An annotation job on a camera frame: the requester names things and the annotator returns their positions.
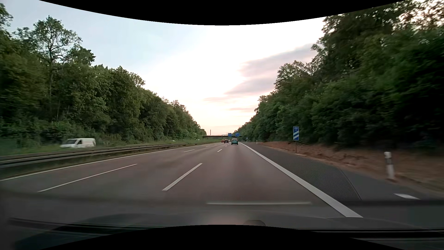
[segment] cloud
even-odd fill
[[[255,108],[257,108],[257,106],[244,107],[244,108],[242,108],[242,107],[236,107],[236,108],[229,108],[229,109],[226,109],[226,110],[229,110],[229,111],[246,111],[246,112],[254,112],[254,109],[255,109]]]
[[[224,92],[224,94],[229,95],[228,98],[235,98],[258,96],[273,91],[279,67],[295,60],[311,61],[316,55],[316,52],[311,50],[311,46],[311,44],[306,44],[291,51],[243,63],[239,72],[245,78],[245,81]]]

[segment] guardrail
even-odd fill
[[[138,151],[144,149],[162,149],[176,146],[186,146],[186,145],[198,145],[205,144],[208,142],[197,142],[197,143],[179,143],[179,144],[163,144],[163,145],[135,145],[135,146],[121,146],[121,147],[108,147],[108,148],[95,148],[95,149],[77,149],[77,150],[67,150],[67,151],[57,151],[57,152],[45,152],[45,153],[29,153],[29,154],[19,154],[19,155],[8,155],[0,157],[0,169],[29,165],[35,163],[42,163],[48,161],[59,161],[66,159],[73,159],[78,157],[110,154],[110,153],[124,153],[131,151]]]

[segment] highway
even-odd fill
[[[6,194],[2,203],[7,216],[49,222],[119,213],[195,211],[196,206],[207,205],[218,210],[248,207],[304,217],[444,226],[438,216],[442,204],[359,204],[408,200],[395,194],[414,200],[437,199],[430,194],[245,142],[168,149],[47,170],[1,180],[0,188]],[[230,220],[219,218],[219,222],[229,224]]]

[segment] dirt embankment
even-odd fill
[[[270,141],[261,144],[295,153],[295,143]],[[297,153],[375,178],[385,179],[387,177],[383,151],[372,149],[337,151],[333,147],[298,143]],[[419,152],[393,150],[392,161],[396,180],[400,184],[416,185],[444,194],[444,156],[429,156]]]

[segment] sky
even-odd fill
[[[248,122],[258,99],[274,89],[279,67],[309,62],[324,19],[213,26],[134,20],[38,0],[2,0],[11,29],[52,16],[82,38],[95,64],[122,66],[145,88],[178,100],[207,134],[231,133]]]

